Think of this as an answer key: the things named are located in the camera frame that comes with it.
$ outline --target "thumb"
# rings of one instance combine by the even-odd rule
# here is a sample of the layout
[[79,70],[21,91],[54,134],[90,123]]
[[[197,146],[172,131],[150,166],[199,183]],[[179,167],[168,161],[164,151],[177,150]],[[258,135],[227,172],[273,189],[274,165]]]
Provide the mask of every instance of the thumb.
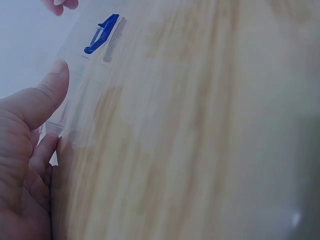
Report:
[[35,130],[65,99],[69,87],[69,75],[67,63],[58,60],[37,87],[27,88],[4,98],[2,105],[25,122],[31,131]]

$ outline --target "skin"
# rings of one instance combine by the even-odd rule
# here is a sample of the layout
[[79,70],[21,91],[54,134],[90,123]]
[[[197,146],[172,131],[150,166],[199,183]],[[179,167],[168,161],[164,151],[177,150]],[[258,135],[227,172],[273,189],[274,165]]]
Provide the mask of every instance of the skin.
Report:
[[[78,0],[43,0],[54,14],[64,7],[74,9]],[[53,167],[49,163],[58,136],[46,135],[39,142],[38,128],[66,97],[69,68],[55,62],[37,87],[21,90],[0,99],[0,239],[50,240],[50,184]]]
[[41,0],[46,8],[53,14],[60,16],[64,8],[76,9],[79,5],[78,0]]

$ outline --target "wooden surface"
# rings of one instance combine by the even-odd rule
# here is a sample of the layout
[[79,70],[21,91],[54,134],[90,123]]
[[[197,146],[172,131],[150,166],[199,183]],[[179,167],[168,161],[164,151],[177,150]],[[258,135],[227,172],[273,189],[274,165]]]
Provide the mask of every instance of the wooden surface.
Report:
[[92,0],[61,55],[56,240],[319,239],[318,1]]

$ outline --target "fingernail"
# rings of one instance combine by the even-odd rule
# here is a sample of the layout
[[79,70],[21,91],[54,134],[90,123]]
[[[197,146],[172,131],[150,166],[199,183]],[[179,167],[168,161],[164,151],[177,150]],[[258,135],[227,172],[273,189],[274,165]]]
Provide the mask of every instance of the fingernail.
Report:
[[67,64],[64,60],[57,60],[52,64],[50,73],[60,74],[65,70],[66,66]]
[[54,0],[54,1],[53,1],[53,4],[54,4],[55,6],[59,6],[59,5],[63,4],[64,1],[65,1],[65,0]]

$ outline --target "blue clip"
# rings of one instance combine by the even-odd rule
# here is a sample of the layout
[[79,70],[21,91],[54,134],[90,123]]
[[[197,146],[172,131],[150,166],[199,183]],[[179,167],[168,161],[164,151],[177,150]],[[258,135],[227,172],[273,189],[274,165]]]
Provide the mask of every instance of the blue clip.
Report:
[[[90,43],[90,46],[86,46],[84,48],[84,52],[86,54],[92,54],[95,50],[97,50],[102,44],[104,44],[108,37],[111,34],[112,29],[116,25],[116,22],[119,18],[119,14],[112,14],[107,20],[104,21],[104,23],[98,24],[98,29],[96,33],[93,36],[93,39]],[[102,30],[100,38],[96,41],[100,31]]]

